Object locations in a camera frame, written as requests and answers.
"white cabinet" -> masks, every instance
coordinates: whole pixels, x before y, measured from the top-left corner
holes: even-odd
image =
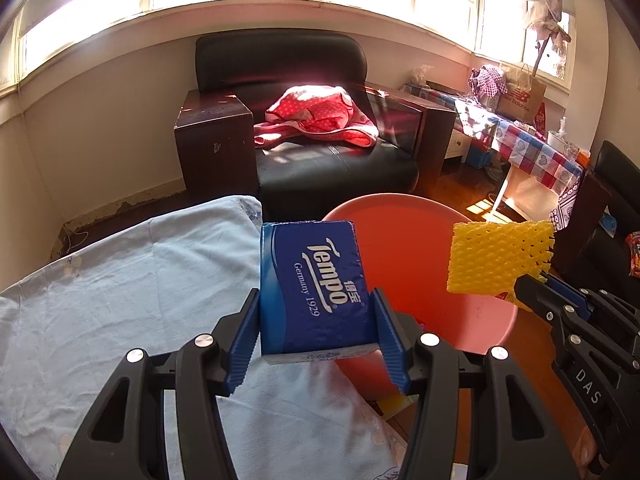
[[[466,152],[469,149],[469,144],[471,143],[471,138],[466,136],[465,134],[461,134],[456,130],[453,130],[451,133],[451,139],[449,141],[449,145],[447,147],[447,153],[444,158],[452,158],[454,156],[466,157]]]

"blue tissue packaging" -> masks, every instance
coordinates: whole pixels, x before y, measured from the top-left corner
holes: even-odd
[[[272,364],[341,359],[378,348],[353,223],[265,223],[260,341]]]

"checkered tablecloth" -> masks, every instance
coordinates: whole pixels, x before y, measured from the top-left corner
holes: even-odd
[[[405,85],[403,89],[455,110],[458,113],[455,125],[457,131],[496,150],[504,160],[532,176],[558,196],[580,181],[582,167],[579,164],[568,160],[562,153],[521,130],[511,121],[488,112],[465,98],[415,85]]]
[[[558,196],[578,182],[582,167],[514,124],[501,121],[491,147],[516,168],[535,178]]]
[[[556,228],[556,231],[564,229],[569,225],[569,218],[571,213],[574,212],[575,199],[578,196],[578,188],[580,187],[580,181],[577,180],[574,184],[567,187],[567,189],[560,195],[558,199],[558,206],[551,212],[549,219]]]

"pink plastic bowl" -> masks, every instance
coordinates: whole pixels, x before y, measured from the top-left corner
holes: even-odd
[[[511,333],[517,307],[493,296],[447,292],[453,224],[464,215],[432,200],[375,194],[349,200],[325,220],[351,220],[369,290],[459,350],[485,354]],[[365,399],[396,394],[380,352],[338,361]]]

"red cloth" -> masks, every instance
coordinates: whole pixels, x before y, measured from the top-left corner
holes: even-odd
[[[266,111],[266,122],[254,126],[255,145],[272,146],[285,137],[345,140],[368,148],[378,129],[339,86],[293,86]]]

